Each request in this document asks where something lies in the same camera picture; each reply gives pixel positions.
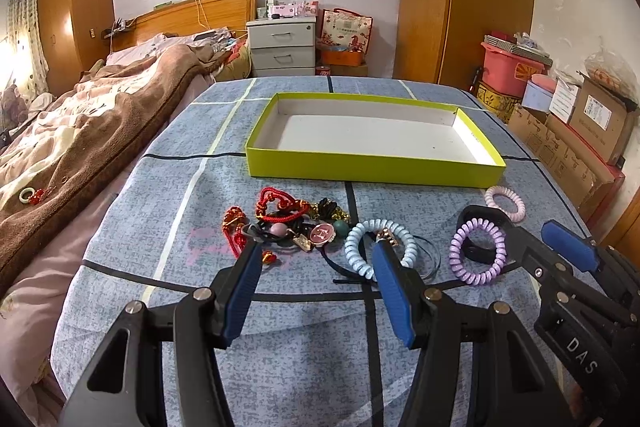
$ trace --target yellow floral box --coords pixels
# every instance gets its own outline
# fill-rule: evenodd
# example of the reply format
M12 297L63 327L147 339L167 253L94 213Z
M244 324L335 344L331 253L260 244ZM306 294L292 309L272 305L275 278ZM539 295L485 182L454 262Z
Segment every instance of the yellow floral box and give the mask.
M506 167L455 105L405 98L281 92L246 144L249 174L487 188Z

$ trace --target metal screw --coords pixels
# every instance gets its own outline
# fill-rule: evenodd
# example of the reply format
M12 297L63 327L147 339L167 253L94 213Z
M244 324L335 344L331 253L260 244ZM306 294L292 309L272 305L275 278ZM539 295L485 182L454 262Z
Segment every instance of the metal screw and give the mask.
M498 315L506 315L511 311L511 307L506 302L497 301L494 302L494 311Z
M206 301L211 296L211 290L209 288L198 288L193 292L193 298L196 301Z
M142 309L142 302L140 301L131 301L129 304L124 306L124 311L126 311L130 315L138 313L141 309Z
M424 291L424 298L428 301L439 301L442 299L442 292L437 288L427 288Z

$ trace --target drawer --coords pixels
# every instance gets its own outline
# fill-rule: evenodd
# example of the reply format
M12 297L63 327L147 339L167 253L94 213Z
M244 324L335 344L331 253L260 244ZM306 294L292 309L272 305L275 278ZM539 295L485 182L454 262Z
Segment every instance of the drawer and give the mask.
M249 43L252 50L279 48L281 46L315 46L314 23L283 23L249 26Z
M255 70L280 68L315 68L316 49L312 46L289 48L251 48Z
M316 76L316 68L279 68L254 70L254 76Z

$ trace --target purple hair tie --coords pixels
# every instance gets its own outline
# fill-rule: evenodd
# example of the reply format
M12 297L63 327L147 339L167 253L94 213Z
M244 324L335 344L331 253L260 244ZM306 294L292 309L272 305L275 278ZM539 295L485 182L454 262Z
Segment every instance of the purple hair tie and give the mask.
M480 229L491 235L491 238L494 240L495 260L489 270L482 273L473 273L469 272L469 270L462 266L460 248L462 247L462 242L472 231ZM502 267L506 262L507 251L504 247L504 232L488 219L472 218L466 223L463 223L458 231L453 235L453 239L451 239L451 246L449 247L449 265L453 274L468 285L478 286L491 282L493 279L498 277L500 270L502 270Z

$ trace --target nightstand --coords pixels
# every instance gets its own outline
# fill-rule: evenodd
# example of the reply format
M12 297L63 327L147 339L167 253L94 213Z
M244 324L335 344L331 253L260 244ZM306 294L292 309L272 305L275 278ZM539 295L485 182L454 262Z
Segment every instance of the nightstand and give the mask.
M258 19L246 24L255 76L316 74L316 18Z

